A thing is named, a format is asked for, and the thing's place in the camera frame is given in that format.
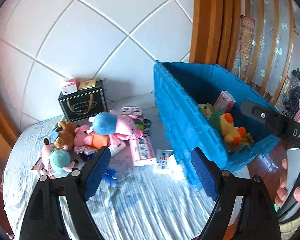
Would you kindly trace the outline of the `person right hand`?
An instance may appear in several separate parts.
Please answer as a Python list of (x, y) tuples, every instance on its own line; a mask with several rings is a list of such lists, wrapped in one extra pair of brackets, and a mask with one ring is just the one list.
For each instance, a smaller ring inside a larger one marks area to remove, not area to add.
[[(283, 202), (287, 199), (288, 197), (288, 193), (286, 190), (286, 186), (287, 186), (287, 172), (284, 171), (281, 174), (280, 177), (280, 185), (279, 188), (277, 189), (277, 195), (275, 197), (275, 204), (278, 207), (281, 207)], [(300, 186), (297, 187), (293, 193), (294, 198), (296, 199), (297, 202), (300, 203)]]

